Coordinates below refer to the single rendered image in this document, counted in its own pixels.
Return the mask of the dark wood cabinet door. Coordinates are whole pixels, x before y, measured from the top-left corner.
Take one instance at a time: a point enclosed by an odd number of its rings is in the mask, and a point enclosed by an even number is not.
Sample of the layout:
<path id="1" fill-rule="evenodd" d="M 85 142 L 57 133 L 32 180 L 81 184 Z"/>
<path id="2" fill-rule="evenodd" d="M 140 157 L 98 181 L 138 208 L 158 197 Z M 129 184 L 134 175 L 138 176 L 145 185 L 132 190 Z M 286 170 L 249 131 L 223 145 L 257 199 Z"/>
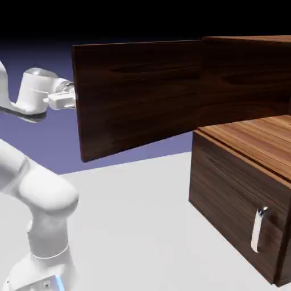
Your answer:
<path id="1" fill-rule="evenodd" d="M 199 40 L 74 45 L 83 162 L 192 130 Z"/>

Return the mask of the dark wood cabinet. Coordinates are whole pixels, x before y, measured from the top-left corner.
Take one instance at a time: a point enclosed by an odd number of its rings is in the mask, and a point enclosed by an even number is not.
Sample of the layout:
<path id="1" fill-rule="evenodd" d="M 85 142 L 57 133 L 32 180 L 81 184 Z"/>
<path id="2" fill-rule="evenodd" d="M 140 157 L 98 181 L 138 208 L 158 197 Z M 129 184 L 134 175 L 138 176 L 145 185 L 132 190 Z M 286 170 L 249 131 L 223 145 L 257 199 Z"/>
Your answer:
<path id="1" fill-rule="evenodd" d="M 200 131 L 291 184 L 291 35 L 203 41 Z"/>

